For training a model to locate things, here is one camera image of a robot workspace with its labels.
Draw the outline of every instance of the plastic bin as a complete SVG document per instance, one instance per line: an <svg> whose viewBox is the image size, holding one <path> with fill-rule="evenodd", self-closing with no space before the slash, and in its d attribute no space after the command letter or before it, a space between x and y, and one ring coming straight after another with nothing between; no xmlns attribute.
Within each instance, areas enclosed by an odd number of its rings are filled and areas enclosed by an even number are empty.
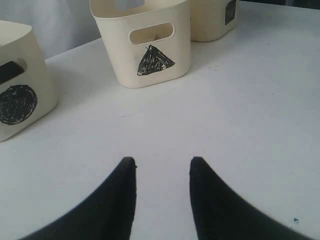
<svg viewBox="0 0 320 240"><path fill-rule="evenodd" d="M191 0L191 39L210 42L238 22L239 0Z"/></svg>
<svg viewBox="0 0 320 240"><path fill-rule="evenodd" d="M56 92L31 26L0 21L0 142L57 103Z"/></svg>
<svg viewBox="0 0 320 240"><path fill-rule="evenodd" d="M189 70L189 0L145 0L125 11L117 10L116 0L91 0L90 6L121 85L141 88Z"/></svg>

